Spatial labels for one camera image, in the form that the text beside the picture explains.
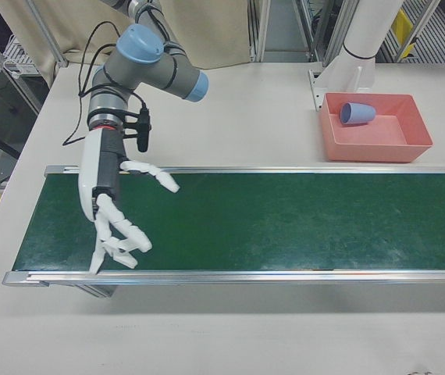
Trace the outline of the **white grey robot hand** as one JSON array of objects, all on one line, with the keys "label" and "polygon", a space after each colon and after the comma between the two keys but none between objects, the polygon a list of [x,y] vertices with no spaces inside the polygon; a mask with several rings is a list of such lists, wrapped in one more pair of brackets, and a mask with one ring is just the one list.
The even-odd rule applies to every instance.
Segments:
[{"label": "white grey robot hand", "polygon": [[105,256],[133,269],[137,260],[130,254],[148,252],[152,244],[147,235],[131,223],[116,207],[119,172],[147,173],[172,193],[180,186],[166,171],[149,163],[126,157],[122,133],[111,127],[91,130],[84,140],[78,190],[84,215],[94,223],[95,249],[89,271],[96,274]]}]

